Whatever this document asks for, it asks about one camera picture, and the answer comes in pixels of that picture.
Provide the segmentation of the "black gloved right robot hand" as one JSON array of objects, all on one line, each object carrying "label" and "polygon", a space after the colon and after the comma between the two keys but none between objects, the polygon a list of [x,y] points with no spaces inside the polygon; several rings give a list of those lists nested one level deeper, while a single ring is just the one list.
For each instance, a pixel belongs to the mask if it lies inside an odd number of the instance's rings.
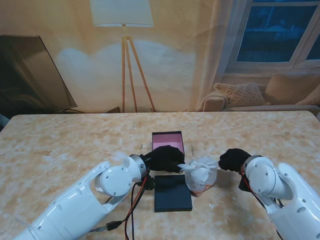
[{"label": "black gloved right robot hand", "polygon": [[218,166],[225,171],[241,171],[245,161],[251,155],[240,148],[230,148],[219,157]]}]

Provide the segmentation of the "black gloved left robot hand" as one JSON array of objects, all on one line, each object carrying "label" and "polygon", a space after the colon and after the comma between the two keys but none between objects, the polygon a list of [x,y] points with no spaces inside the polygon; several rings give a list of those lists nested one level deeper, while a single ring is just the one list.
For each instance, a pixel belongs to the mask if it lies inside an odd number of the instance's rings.
[{"label": "black gloved left robot hand", "polygon": [[176,147],[165,145],[153,151],[140,155],[145,165],[151,171],[166,171],[169,173],[180,173],[180,164],[185,164],[185,155]]}]

